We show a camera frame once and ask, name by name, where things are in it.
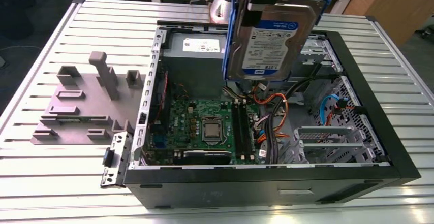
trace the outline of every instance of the side panel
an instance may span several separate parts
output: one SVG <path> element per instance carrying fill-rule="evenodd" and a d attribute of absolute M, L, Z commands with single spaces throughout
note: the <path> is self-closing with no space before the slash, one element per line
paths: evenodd
<path fill-rule="evenodd" d="M 127 187 L 147 208 L 205 208 L 340 203 L 392 180 L 127 184 Z"/>

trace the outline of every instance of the metal table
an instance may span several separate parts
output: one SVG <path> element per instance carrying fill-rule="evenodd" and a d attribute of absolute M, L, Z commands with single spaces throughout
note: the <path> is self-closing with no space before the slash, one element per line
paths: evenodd
<path fill-rule="evenodd" d="M 54 91 L 56 72 L 73 64 L 95 73 L 90 51 L 105 51 L 117 74 L 147 73 L 156 20 L 207 22 L 207 6 L 85 0 L 72 3 L 0 117 L 0 220 L 123 223 L 432 223 L 432 94 L 376 22 L 324 15 L 316 29 L 346 45 L 403 141 L 422 178 L 344 204 L 147 210 L 128 189 L 100 189 L 101 145 L 32 145 Z"/>

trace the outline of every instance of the gray plastic part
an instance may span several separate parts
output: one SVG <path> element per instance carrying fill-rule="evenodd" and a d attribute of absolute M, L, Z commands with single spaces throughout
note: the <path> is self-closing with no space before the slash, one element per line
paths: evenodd
<path fill-rule="evenodd" d="M 119 92 L 116 89 L 116 74 L 113 69 L 107 67 L 105 64 L 107 54 L 100 51 L 93 51 L 89 56 L 89 64 L 96 67 L 100 75 L 100 82 L 104 84 L 109 99 L 112 101 L 119 99 Z"/>
<path fill-rule="evenodd" d="M 143 88 L 143 80 L 140 77 L 140 72 L 137 70 L 127 71 L 125 80 L 127 80 L 128 88 Z"/>
<path fill-rule="evenodd" d="M 109 134 L 105 129 L 88 129 L 85 134 L 90 140 L 109 139 Z"/>
<path fill-rule="evenodd" d="M 104 116 L 104 118 L 92 118 L 90 121 L 92 121 L 92 123 L 95 125 L 109 125 L 109 126 L 112 126 L 112 123 L 113 123 L 109 116 Z"/>
<path fill-rule="evenodd" d="M 123 127 L 119 125 L 119 122 L 115 120 L 113 121 L 113 126 L 112 126 L 111 130 L 112 130 L 113 133 L 121 133 L 121 132 L 125 132 L 125 131 L 128 133 L 133 133 L 135 132 L 135 129 L 131 126 L 131 123 L 129 123 L 128 120 L 124 122 Z"/>
<path fill-rule="evenodd" d="M 52 140 L 56 139 L 57 133 L 52 129 L 40 129 L 34 130 L 33 137 L 37 138 L 38 140 Z"/>
<path fill-rule="evenodd" d="M 57 79 L 62 86 L 76 86 L 74 79 L 80 77 L 80 73 L 74 66 L 61 66 L 57 72 Z"/>
<path fill-rule="evenodd" d="M 80 114 L 80 110 L 76 106 L 50 106 L 48 113 L 57 115 L 77 115 Z"/>
<path fill-rule="evenodd" d="M 56 94 L 57 98 L 60 99 L 84 99 L 85 94 L 81 90 L 65 90 L 58 91 Z"/>
<path fill-rule="evenodd" d="M 113 121 L 117 121 L 115 129 L 133 132 L 129 122 L 137 119 L 137 108 L 140 107 L 141 88 L 128 88 L 125 75 L 117 75 L 119 100 L 111 101 L 104 88 L 100 87 L 97 74 L 81 74 L 80 77 L 72 77 L 73 82 L 85 94 L 82 99 L 60 99 L 60 91 L 76 91 L 76 86 L 70 90 L 57 85 L 52 99 L 45 110 L 45 115 L 40 118 L 37 130 L 53 129 L 57 136 L 34 134 L 30 139 L 33 144 L 109 144 L 113 135 Z M 78 115 L 54 115 L 48 110 L 52 107 L 77 107 Z M 88 129 L 105 129 L 107 139 L 93 140 L 86 136 Z"/>

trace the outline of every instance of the metal bracket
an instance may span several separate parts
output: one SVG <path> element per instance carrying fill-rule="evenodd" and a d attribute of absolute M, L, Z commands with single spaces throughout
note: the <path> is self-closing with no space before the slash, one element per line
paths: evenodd
<path fill-rule="evenodd" d="M 109 148 L 105 150 L 103 165 L 104 173 L 101 179 L 101 188 L 124 188 L 123 179 L 127 170 L 129 149 L 132 144 L 132 135 L 121 132 L 113 135 Z"/>

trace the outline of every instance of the hard drive label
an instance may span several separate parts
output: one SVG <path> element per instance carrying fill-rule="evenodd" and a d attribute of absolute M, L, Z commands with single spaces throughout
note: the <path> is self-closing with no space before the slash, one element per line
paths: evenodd
<path fill-rule="evenodd" d="M 184 39 L 183 51 L 191 52 L 220 52 L 219 40 L 213 39 Z"/>
<path fill-rule="evenodd" d="M 243 61 L 247 74 L 272 74 L 281 66 L 285 42 L 297 30 L 296 22 L 261 20 L 251 29 Z"/>

